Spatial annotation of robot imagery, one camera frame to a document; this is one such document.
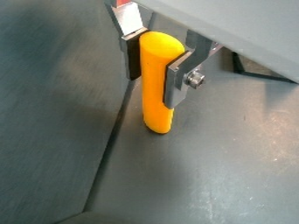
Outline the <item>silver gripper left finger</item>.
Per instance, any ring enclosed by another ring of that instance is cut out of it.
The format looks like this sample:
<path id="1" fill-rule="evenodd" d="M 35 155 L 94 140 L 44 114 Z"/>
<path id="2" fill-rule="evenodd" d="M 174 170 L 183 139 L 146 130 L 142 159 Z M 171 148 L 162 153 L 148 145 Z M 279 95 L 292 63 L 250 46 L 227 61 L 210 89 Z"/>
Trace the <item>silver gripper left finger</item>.
<path id="1" fill-rule="evenodd" d="M 119 33 L 120 50 L 126 58 L 126 77 L 134 81 L 142 75 L 139 38 L 148 32 L 139 6 L 131 0 L 104 0 Z"/>

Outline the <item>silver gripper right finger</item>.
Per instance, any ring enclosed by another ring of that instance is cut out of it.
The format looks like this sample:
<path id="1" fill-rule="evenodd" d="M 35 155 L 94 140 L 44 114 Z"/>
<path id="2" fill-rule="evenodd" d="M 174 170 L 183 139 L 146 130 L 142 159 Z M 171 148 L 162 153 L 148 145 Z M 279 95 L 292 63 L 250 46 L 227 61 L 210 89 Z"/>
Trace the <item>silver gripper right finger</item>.
<path id="1" fill-rule="evenodd" d="M 174 109 L 184 100 L 188 88 L 198 89 L 204 82 L 200 67 L 204 60 L 222 48 L 222 44 L 188 30 L 186 51 L 168 65 L 166 70 L 163 104 Z"/>

